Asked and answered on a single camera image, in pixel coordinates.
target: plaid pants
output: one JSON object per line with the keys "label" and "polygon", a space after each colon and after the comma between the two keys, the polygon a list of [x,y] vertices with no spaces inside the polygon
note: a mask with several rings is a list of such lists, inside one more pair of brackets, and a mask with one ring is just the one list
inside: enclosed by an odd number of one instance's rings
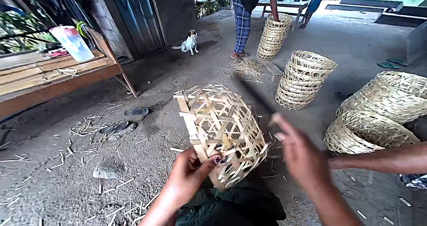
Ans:
{"label": "plaid pants", "polygon": [[240,0],[233,0],[234,19],[236,20],[236,47],[234,51],[241,54],[251,31],[251,13],[245,10]]}

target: bamboo basket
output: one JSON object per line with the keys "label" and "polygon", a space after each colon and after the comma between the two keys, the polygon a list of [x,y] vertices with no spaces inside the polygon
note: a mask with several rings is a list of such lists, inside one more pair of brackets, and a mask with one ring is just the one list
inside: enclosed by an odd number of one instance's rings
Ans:
{"label": "bamboo basket", "polygon": [[336,153],[361,154],[416,144],[420,140],[402,125],[379,114],[349,110],[326,131],[325,146]]}
{"label": "bamboo basket", "polygon": [[289,110],[309,104],[337,64],[319,54],[293,51],[276,92],[277,103]]}
{"label": "bamboo basket", "polygon": [[257,50],[257,58],[261,61],[272,60],[288,36],[288,30],[291,28],[293,21],[292,16],[279,13],[279,20],[280,22],[275,21],[271,14],[267,18]]}
{"label": "bamboo basket", "polygon": [[384,71],[338,108],[339,116],[348,110],[366,110],[404,124],[427,114],[427,78],[415,74]]}
{"label": "bamboo basket", "polygon": [[225,157],[209,175],[219,190],[242,180],[267,156],[263,133],[240,95],[209,84],[178,91],[174,98],[200,162],[216,151]]}

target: concrete floor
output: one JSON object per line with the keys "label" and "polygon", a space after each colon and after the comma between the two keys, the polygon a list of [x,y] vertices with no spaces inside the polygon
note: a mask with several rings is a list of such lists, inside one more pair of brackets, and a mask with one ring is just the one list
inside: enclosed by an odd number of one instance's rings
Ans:
{"label": "concrete floor", "polygon": [[[252,30],[246,45],[246,50],[253,57],[265,22],[264,18],[259,18],[261,10],[257,8],[253,12]],[[405,37],[412,28],[373,24],[376,16],[373,13],[319,9],[306,29],[297,28],[289,32],[273,60],[282,70],[293,50],[316,52],[338,63],[316,98],[304,109],[288,111],[280,108],[274,99],[277,83],[270,81],[271,75],[267,70],[266,76],[261,78],[265,84],[248,83],[270,107],[283,112],[293,124],[307,131],[319,147],[324,148],[324,132],[334,121],[335,110],[345,96],[385,70],[376,66],[377,62],[391,57],[405,58]],[[111,218],[105,216],[124,205],[128,207],[129,200],[142,201],[145,205],[167,180],[176,156],[169,148],[189,147],[187,137],[178,146],[167,143],[178,142],[186,131],[184,121],[178,115],[178,104],[172,98],[179,89],[213,81],[223,83],[241,94],[258,115],[264,116],[259,118],[259,124],[265,130],[270,119],[266,110],[239,83],[220,74],[219,67],[227,64],[235,44],[232,12],[222,10],[207,16],[199,21],[197,28],[200,53],[191,56],[180,50],[166,49],[125,66],[131,81],[142,92],[139,98],[128,98],[123,87],[110,79],[2,120],[0,139],[11,143],[3,147],[7,150],[1,151],[0,160],[16,158],[14,155],[24,153],[32,160],[0,163],[0,203],[10,202],[9,197],[20,194],[19,200],[11,207],[7,208],[5,204],[0,206],[0,222],[12,216],[7,225],[35,225],[40,218],[43,218],[45,225],[106,225]],[[401,70],[427,75],[421,61]],[[155,111],[145,119],[124,117],[126,109],[138,106]],[[100,155],[88,162],[89,158],[80,152],[90,146],[90,139],[88,136],[69,136],[69,128],[74,127],[77,120],[83,120],[84,116],[101,115],[105,111],[106,115],[114,113],[101,119],[100,123],[126,119],[138,123],[138,127],[123,138],[107,141],[96,151]],[[60,138],[54,138],[56,134],[60,134]],[[53,172],[46,171],[47,167],[58,164],[58,150],[68,147],[68,138],[73,141],[71,148],[77,153],[66,158],[65,165],[53,169]],[[136,144],[145,138],[148,140]],[[281,155],[277,146],[271,147],[270,155]],[[99,161],[112,154],[117,154],[125,163],[126,170],[121,179],[135,177],[135,180],[115,191],[99,195],[99,181],[92,177],[92,171]],[[85,158],[83,164],[80,162],[82,156]],[[274,174],[272,167],[278,176],[265,178],[264,181],[280,198],[288,215],[281,224],[319,225],[314,205],[291,179],[280,159],[273,162],[268,159],[258,167],[257,172],[261,176],[269,176]],[[366,220],[361,218],[365,225],[389,225],[379,218],[384,216],[400,226],[417,226],[425,222],[420,220],[425,217],[425,193],[402,186],[396,175],[351,169],[335,171],[333,178],[352,209],[366,216]],[[111,188],[116,182],[105,180],[103,188]],[[404,205],[398,200],[400,196],[414,206],[409,208]],[[93,215],[96,217],[85,223]],[[119,213],[115,223],[122,225],[126,219]]]}

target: white dog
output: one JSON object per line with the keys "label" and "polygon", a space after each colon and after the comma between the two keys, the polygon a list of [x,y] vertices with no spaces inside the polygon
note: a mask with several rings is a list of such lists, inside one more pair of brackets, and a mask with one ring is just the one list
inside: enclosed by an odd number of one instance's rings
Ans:
{"label": "white dog", "polygon": [[193,53],[193,48],[194,51],[196,53],[198,53],[197,51],[197,42],[195,41],[195,39],[197,38],[197,33],[195,30],[190,30],[188,32],[188,38],[187,40],[185,40],[184,42],[182,42],[181,47],[178,46],[174,46],[172,47],[173,49],[181,49],[182,52],[186,53],[189,50],[191,51],[191,55],[194,55]]}

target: white plastic jug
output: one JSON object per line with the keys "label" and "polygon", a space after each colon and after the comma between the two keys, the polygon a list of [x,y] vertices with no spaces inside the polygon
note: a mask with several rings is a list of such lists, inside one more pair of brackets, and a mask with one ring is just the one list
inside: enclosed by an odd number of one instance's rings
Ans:
{"label": "white plastic jug", "polygon": [[86,61],[94,57],[75,27],[58,26],[49,31],[76,61]]}

